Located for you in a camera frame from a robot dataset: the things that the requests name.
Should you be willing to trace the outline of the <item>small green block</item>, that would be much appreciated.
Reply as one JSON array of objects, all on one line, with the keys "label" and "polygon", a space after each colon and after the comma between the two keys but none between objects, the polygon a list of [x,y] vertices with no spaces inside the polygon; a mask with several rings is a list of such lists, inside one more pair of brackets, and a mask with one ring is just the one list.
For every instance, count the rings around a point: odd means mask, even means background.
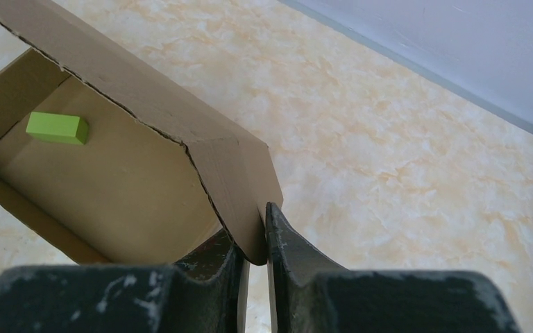
[{"label": "small green block", "polygon": [[31,112],[26,133],[43,142],[85,145],[89,125],[75,115]]}]

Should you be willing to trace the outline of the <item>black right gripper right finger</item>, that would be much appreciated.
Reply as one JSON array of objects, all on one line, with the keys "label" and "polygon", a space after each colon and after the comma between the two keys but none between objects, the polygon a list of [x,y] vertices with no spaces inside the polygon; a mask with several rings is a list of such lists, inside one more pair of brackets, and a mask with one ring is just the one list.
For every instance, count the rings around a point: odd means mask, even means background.
[{"label": "black right gripper right finger", "polygon": [[519,332],[499,288],[476,271],[350,270],[266,206],[274,332]]}]

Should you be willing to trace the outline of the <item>brown cardboard box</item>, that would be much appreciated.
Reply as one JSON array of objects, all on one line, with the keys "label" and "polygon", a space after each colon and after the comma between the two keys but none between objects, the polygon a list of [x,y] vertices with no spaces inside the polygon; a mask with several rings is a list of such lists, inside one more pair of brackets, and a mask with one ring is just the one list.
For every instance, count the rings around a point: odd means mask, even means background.
[{"label": "brown cardboard box", "polygon": [[[268,146],[53,1],[0,1],[29,50],[0,71],[0,206],[79,264],[172,263],[223,228],[267,262]],[[75,115],[85,145],[26,133]]]}]

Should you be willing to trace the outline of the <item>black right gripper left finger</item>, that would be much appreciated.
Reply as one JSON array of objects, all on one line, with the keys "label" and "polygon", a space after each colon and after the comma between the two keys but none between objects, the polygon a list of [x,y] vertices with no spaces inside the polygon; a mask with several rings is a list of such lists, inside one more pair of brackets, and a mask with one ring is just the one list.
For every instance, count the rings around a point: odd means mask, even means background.
[{"label": "black right gripper left finger", "polygon": [[224,231],[173,264],[9,268],[0,332],[242,332],[248,270]]}]

